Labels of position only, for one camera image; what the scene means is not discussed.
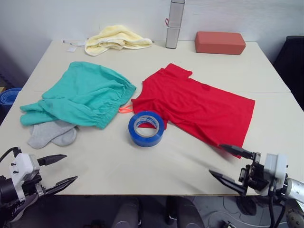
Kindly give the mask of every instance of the yoga block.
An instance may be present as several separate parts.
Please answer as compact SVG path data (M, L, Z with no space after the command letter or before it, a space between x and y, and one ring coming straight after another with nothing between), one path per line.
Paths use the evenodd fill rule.
M197 32L195 49L199 53L240 55L246 43L239 33Z

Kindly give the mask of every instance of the t-shirt sleeve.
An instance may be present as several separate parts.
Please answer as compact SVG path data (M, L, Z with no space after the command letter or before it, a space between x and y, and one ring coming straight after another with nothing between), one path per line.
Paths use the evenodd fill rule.
M166 73L178 77L178 78L182 78L182 79L187 79L188 77L190 77L192 75L192 71L188 71L185 70L177 65L174 65L173 63L170 63L169 65L167 65L167 67L165 68Z

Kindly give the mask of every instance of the sock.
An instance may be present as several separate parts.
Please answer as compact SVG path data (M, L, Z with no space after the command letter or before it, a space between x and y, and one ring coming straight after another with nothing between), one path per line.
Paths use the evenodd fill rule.
M73 127L71 130L63 133L62 135L57 136L51 142L56 144L57 146L68 146L72 142L74 142L77 135L76 129Z
M61 120L50 121L34 125L32 129L32 136L28 140L28 144L34 149L41 149L45 147L51 140L57 138L55 142L59 145L69 145L76 137L76 130L73 128L75 124L64 122Z

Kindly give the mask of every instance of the table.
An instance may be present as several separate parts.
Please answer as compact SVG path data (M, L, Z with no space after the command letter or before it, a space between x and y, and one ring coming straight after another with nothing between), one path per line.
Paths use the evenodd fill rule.
M257 43L248 42L240 56L194 53L190 41L179 42L176 50L162 45L156 43L142 50L109 50L90 57L81 48L67 53L67 45L52 42L0 126L1 147L19 146L23 152L37 157L66 154L65 159L42 167L40 172L47 187L78 175L60 194L235 194L213 178L208 169L237 180L240 169L251 163L250 160L222 156L174 125L168 125L158 145L139 147L131 141L127 130L132 114L116 115L104 130L79 127L75 142L67 147L50 143L34 150L26 143L30 133L28 127L19 122L22 115L19 107L40 99L70 62L90 61L116 70L137 86L133 97L141 92L141 81L172 62L192 70L196 80L254 99L254 114L243 147L261 152L261 162L265 161L266 153L287 154L289 176L304 180L303 111ZM3 160L2 175L9 175L11 160L12 156Z

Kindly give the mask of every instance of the yellow towel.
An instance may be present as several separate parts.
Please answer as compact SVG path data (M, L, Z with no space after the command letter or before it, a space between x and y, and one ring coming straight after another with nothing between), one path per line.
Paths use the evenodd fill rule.
M91 37L85 43L85 52L98 56L109 48L121 50L148 48L152 41L131 32L123 25L108 26L98 35Z

